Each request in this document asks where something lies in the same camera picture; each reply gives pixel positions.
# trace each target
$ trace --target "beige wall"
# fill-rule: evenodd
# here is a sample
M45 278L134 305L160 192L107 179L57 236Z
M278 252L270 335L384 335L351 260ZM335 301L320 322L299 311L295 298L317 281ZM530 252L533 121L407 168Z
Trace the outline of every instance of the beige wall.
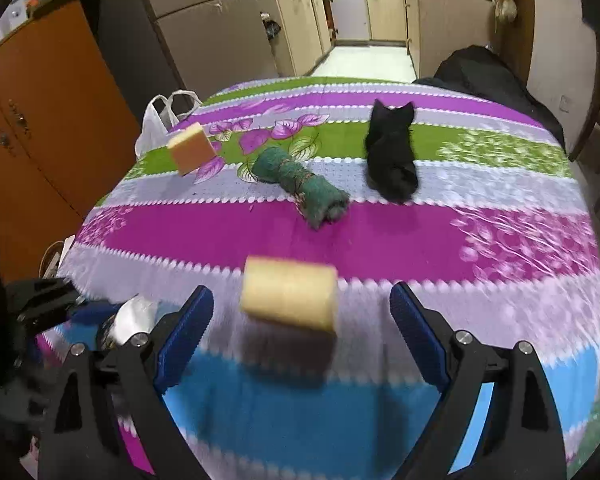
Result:
M558 118L567 151L586 120L596 71L596 37L582 22L580 0L536 0L528 90ZM571 100L568 113L560 98Z

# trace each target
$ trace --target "rolled green towel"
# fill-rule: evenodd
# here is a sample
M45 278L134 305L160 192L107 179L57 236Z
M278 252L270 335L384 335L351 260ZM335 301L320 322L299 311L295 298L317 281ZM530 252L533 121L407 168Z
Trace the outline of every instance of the rolled green towel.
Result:
M263 182L280 184L282 189L294 195L298 210L314 229L320 227L324 220L338 220L349 206L349 193L332 186L323 176L312 173L278 146L264 150L256 159L251 173Z

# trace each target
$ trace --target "tile floor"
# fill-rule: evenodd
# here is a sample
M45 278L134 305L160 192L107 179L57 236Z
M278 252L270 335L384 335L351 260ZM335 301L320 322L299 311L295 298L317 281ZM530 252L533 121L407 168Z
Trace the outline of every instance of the tile floor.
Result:
M411 57L404 47L337 46L318 66L316 76L350 76L412 82L416 79ZM600 193L600 130L594 131L576 162L571 163L589 205L592 224L600 248L600 212L593 214L593 204Z
M337 46L314 70L315 76L350 76L410 83L416 79L403 46Z

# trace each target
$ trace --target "blue stripe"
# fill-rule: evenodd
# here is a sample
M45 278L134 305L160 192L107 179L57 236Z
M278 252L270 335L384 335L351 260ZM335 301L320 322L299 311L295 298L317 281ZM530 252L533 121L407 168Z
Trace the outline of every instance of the blue stripe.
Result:
M70 342L93 343L94 330L63 326ZM593 348L545 367L562 430L587 420L596 393ZM483 386L452 470L469 463L486 417ZM391 476L429 420L439 398L428 384L321 382L245 367L197 351L182 382L164 400L176 423L210 446L238 456L328 478Z

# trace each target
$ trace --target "green stripe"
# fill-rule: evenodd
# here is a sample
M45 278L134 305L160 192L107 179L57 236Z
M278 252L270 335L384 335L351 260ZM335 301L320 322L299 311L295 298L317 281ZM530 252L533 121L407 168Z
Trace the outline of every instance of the green stripe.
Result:
M265 92L276 92L279 90L290 90L292 88L300 88L307 85L327 85L337 83L386 83L383 79L359 79L357 77L298 77L285 81L276 81L267 83L266 85L256 86L252 88L243 88L227 92L226 94L214 95L205 101L205 105L213 105L222 103L231 99L240 97L248 97L252 95L264 94Z
M227 164L254 161L269 146L281 146L288 150L296 137L315 137L318 149L314 156L365 157L364 139L368 123L329 123L306 126L295 137L284 140L269 139L248 156L242 154L238 143L242 133L233 134L222 143L219 155ZM446 126L414 124L411 139L416 158L419 160L454 160L470 162L494 168L527 168L539 173L571 176L571 171L559 146L519 137L488 132L465 130ZM148 152L125 178L142 174L175 171L176 167L166 148Z

